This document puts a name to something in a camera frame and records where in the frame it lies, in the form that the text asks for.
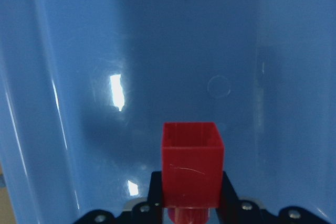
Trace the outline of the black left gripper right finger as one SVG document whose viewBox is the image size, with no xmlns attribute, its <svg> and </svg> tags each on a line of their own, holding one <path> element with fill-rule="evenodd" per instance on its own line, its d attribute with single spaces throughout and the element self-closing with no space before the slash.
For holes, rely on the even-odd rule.
<svg viewBox="0 0 336 224">
<path fill-rule="evenodd" d="M 226 172 L 223 171 L 219 207 L 216 208 L 216 214 L 219 223 L 231 223 L 231 224 L 239 223 L 238 205 L 239 205 L 238 196 Z"/>
</svg>

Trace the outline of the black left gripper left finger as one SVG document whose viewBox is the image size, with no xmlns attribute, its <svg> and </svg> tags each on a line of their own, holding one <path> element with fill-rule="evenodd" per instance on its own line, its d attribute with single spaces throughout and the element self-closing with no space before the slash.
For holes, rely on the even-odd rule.
<svg viewBox="0 0 336 224">
<path fill-rule="evenodd" d="M 163 223 L 163 191 L 161 172 L 152 172 L 147 202 L 150 223 Z"/>
</svg>

